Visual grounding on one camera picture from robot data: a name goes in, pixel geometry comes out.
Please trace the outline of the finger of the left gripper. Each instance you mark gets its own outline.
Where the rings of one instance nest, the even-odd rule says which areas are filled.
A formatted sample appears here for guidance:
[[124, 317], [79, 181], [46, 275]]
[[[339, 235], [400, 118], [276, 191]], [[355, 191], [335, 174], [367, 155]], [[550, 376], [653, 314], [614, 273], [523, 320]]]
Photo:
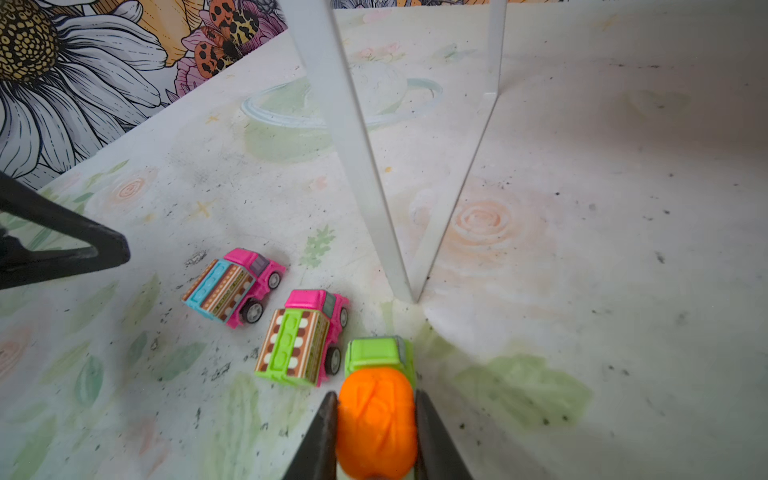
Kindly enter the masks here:
[[65, 205], [1, 175], [1, 288], [57, 280], [127, 263], [120, 232], [85, 216], [83, 193]]

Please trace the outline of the pink teal toy truck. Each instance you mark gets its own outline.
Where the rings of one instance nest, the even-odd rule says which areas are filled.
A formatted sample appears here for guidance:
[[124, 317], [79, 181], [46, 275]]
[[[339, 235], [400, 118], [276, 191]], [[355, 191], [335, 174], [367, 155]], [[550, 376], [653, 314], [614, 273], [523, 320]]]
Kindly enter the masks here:
[[265, 299], [281, 283], [286, 268], [256, 251], [235, 248], [212, 261], [182, 296], [203, 317], [232, 329], [257, 323]]

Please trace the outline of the green orange mixer truck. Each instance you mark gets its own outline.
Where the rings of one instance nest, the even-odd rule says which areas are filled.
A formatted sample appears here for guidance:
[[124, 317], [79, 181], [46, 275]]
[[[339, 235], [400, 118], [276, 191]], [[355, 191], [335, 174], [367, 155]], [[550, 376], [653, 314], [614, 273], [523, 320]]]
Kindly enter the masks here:
[[418, 440], [412, 344], [400, 336], [349, 343], [340, 390], [336, 457], [351, 479], [402, 479]]

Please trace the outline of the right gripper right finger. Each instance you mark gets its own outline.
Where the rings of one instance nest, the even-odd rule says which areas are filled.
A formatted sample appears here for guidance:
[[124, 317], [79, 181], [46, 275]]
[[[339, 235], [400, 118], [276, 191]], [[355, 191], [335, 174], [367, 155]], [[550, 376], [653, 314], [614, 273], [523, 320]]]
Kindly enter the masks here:
[[415, 478], [422, 480], [472, 480], [473, 477], [442, 422], [429, 395], [415, 394], [418, 457]]

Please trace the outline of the pink green toy truck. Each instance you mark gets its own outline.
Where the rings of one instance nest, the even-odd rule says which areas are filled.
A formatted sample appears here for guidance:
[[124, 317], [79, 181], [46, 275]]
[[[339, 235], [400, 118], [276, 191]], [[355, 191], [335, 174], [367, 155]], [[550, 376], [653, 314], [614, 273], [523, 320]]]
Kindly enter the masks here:
[[274, 311], [254, 375], [275, 383], [318, 387], [342, 365], [340, 336], [349, 299], [324, 289], [296, 289]]

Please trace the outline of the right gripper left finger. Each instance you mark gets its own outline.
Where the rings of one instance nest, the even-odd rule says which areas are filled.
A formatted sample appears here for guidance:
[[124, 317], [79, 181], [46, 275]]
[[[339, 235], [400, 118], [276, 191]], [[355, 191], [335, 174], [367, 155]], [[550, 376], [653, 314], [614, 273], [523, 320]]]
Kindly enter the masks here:
[[285, 472], [284, 480], [336, 480], [338, 396], [328, 392]]

